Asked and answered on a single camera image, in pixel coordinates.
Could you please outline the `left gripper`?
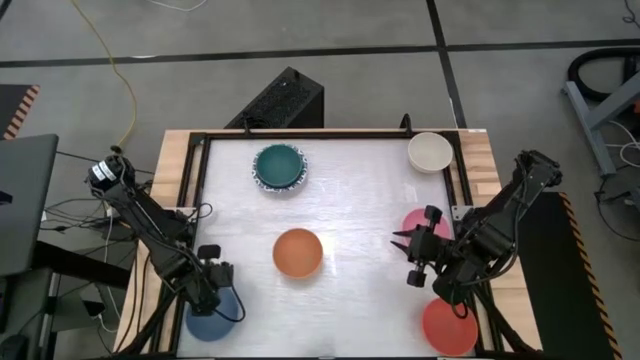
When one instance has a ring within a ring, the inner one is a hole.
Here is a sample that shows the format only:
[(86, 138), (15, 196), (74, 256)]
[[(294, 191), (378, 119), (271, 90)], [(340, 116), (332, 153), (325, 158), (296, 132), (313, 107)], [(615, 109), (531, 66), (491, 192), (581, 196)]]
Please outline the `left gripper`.
[(191, 300), (191, 310), (195, 316), (213, 315), (221, 304), (219, 291), (233, 285), (234, 266), (226, 261), (217, 262), (221, 247), (210, 244), (202, 245), (197, 250), (200, 261), (196, 272), (197, 295)]

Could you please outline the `black metal table frame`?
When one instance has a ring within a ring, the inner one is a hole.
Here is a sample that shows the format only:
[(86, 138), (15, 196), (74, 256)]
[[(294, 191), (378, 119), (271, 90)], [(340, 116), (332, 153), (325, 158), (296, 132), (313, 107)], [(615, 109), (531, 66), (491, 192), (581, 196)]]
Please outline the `black metal table frame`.
[[(441, 129), (441, 134), (453, 139), (460, 148), (461, 159), (452, 162), (452, 182), (455, 199), (464, 201), (462, 188), (470, 189), (470, 202), (474, 205), (485, 205), (498, 194), (502, 187), (499, 173), (493, 156), (491, 143), (484, 129)], [(196, 151), (200, 146), (200, 138), (209, 135), (238, 135), (246, 138), (244, 131), (239, 129), (187, 129), (167, 130), (164, 134), (162, 146), (151, 187), (151, 197), (159, 204), (174, 206), (194, 202), (194, 191), (200, 173), (201, 155), (193, 156), (189, 152)], [(384, 138), (404, 136), (406, 131), (398, 129), (256, 129), (250, 136), (257, 139), (261, 136), (275, 136), (276, 138), (293, 138), (297, 135), (303, 138), (355, 139), (360, 136)], [(533, 314), (529, 293), (526, 288), (524, 273), (520, 263), (506, 274), (503, 280), (496, 280), (491, 285), (492, 295), (498, 305), (503, 305), (503, 315), (509, 324), (530, 346), (542, 347), (536, 320)]]

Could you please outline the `black hazard-striped floor mat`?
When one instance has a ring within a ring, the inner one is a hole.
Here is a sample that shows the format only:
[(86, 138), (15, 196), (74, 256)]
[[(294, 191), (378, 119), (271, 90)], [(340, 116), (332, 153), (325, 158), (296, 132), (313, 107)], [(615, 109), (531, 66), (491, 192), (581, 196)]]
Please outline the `black hazard-striped floor mat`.
[(0, 84), (0, 141), (17, 137), (40, 90), (39, 85)]
[(543, 352), (623, 360), (571, 203), (544, 192), (519, 224), (519, 257)]

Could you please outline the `orange bowl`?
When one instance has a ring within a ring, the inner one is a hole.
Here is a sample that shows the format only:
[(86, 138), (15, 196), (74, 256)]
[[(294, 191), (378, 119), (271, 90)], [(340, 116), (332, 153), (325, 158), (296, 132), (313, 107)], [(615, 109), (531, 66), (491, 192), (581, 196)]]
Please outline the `orange bowl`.
[(313, 275), (322, 264), (323, 247), (310, 230), (294, 228), (282, 233), (274, 243), (275, 267), (285, 276), (303, 279)]

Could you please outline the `coral red bowl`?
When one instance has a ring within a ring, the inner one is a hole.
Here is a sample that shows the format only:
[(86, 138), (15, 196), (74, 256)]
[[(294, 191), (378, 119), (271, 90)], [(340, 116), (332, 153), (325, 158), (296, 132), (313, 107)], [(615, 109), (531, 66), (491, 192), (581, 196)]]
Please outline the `coral red bowl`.
[(436, 298), (424, 308), (421, 325), (426, 341), (441, 355), (469, 355), (478, 340), (475, 315), (464, 303), (452, 307)]

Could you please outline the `grey metal stand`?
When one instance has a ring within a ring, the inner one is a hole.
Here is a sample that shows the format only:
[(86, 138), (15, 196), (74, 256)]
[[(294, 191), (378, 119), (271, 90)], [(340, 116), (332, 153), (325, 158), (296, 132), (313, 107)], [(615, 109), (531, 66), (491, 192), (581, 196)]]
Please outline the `grey metal stand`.
[(640, 99), (640, 72), (593, 109), (589, 108), (575, 82), (567, 81), (561, 92), (568, 97), (577, 115), (599, 167), (600, 175), (603, 177), (615, 175), (617, 170), (607, 150), (601, 128)]

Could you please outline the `black computer tower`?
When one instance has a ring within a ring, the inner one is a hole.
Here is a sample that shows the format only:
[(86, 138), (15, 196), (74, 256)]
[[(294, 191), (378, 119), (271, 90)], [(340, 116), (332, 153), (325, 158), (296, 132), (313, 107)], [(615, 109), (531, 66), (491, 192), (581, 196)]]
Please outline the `black computer tower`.
[(225, 129), (303, 129), (324, 125), (324, 87), (287, 67)]

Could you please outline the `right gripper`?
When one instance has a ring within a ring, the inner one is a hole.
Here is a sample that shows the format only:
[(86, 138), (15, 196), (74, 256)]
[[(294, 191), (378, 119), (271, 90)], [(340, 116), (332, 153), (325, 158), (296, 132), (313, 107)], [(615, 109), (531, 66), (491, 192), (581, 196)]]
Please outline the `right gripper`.
[(443, 212), (434, 205), (427, 205), (424, 216), (429, 220), (430, 226), (417, 225), (415, 229), (394, 231), (393, 234), (408, 237), (408, 245), (392, 241), (391, 244), (408, 255), (408, 260), (416, 265), (408, 275), (407, 283), (411, 286), (422, 288), (425, 285), (425, 267), (430, 262), (435, 262), (442, 238), (434, 233), (435, 226), (440, 222)]

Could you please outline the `pink bowl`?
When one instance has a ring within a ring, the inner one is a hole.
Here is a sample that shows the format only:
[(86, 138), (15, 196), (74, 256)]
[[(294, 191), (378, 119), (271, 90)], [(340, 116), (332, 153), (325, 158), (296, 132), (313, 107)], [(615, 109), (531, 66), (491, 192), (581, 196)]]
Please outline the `pink bowl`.
[[(424, 216), (423, 209), (415, 209), (407, 214), (402, 223), (402, 230), (414, 230), (417, 225), (430, 226), (429, 220)], [(434, 233), (445, 239), (452, 239), (451, 225), (448, 218), (442, 215), (440, 222), (435, 226)]]

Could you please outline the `grey laptop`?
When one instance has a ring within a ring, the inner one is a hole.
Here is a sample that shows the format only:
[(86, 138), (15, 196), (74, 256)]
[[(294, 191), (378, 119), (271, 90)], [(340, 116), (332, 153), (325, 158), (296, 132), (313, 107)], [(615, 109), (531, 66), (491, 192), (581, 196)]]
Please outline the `grey laptop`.
[(54, 134), (0, 141), (0, 277), (31, 267), (47, 197), (58, 137)]

